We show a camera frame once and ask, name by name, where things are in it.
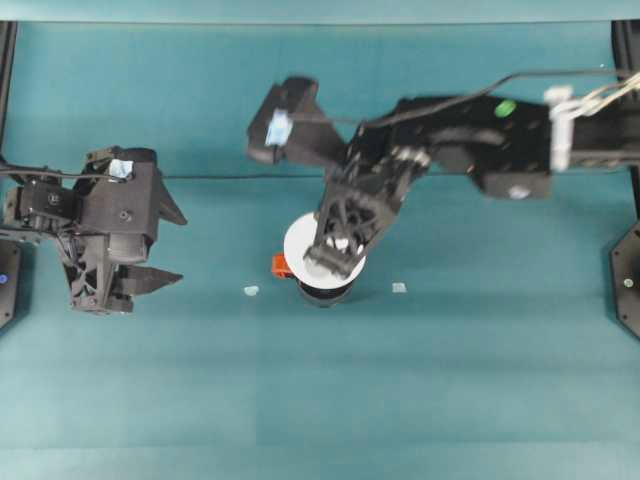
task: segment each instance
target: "green light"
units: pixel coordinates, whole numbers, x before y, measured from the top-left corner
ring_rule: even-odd
[[[518,104],[513,100],[503,100],[501,101],[495,109],[496,117],[498,118],[507,118],[509,115],[513,113]]]

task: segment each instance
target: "screw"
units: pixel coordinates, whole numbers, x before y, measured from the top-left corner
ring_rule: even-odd
[[[58,195],[55,192],[51,192],[48,196],[47,196],[47,201],[49,202],[49,205],[58,205],[60,203],[60,195]]]
[[[131,221],[131,212],[129,212],[128,210],[122,210],[119,214],[118,217],[120,217],[120,220],[124,220],[125,222],[130,222]]]

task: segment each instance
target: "orange object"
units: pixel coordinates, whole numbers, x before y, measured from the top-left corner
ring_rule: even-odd
[[[276,253],[271,259],[271,273],[278,278],[293,278],[293,272],[284,258],[284,253]]]

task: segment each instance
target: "white plate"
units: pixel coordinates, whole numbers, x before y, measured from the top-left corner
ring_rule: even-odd
[[[360,274],[364,268],[366,257],[360,260],[348,278],[342,278],[314,264],[311,260],[305,260],[304,254],[313,245],[317,229],[318,222],[313,218],[313,212],[307,213],[293,222],[284,236],[284,258],[293,274],[302,283],[323,290],[344,287]]]

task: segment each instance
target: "black cable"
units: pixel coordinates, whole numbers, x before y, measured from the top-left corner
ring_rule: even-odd
[[[481,88],[480,90],[476,90],[467,95],[460,95],[458,97],[453,97],[448,100],[444,100],[442,102],[436,103],[434,105],[429,105],[423,108],[417,108],[414,110],[409,110],[402,113],[397,113],[395,115],[390,115],[387,117],[381,117],[373,120],[357,120],[355,118],[345,118],[345,117],[326,117],[324,115],[318,114],[304,114],[304,113],[293,113],[290,114],[290,118],[295,122],[304,122],[304,123],[344,123],[350,125],[360,125],[363,128],[381,128],[387,127],[391,125],[395,125],[396,123],[405,122],[407,120],[413,120],[420,117],[425,117],[428,115],[433,115],[434,113],[441,112],[447,108],[451,108],[456,105],[460,105],[461,103],[466,103],[471,100],[475,100],[476,98],[483,97],[485,95],[490,94],[494,90],[498,89],[502,85],[511,82],[512,80],[521,79],[521,78],[537,78],[537,77],[569,77],[569,76],[600,76],[600,75],[615,75],[620,78],[628,78],[634,75],[636,72],[624,69],[583,69],[583,70],[529,70],[522,72],[515,72],[506,77],[501,78],[493,82],[492,84]]]
[[[278,174],[278,173],[258,173],[255,175],[163,175],[165,180],[259,180],[278,178],[323,178],[321,174]]]
[[[0,168],[0,175],[37,175],[43,177],[54,177],[71,180],[95,179],[95,180],[113,180],[118,183],[126,181],[124,178],[114,177],[102,173],[64,173],[52,170],[38,168]]]

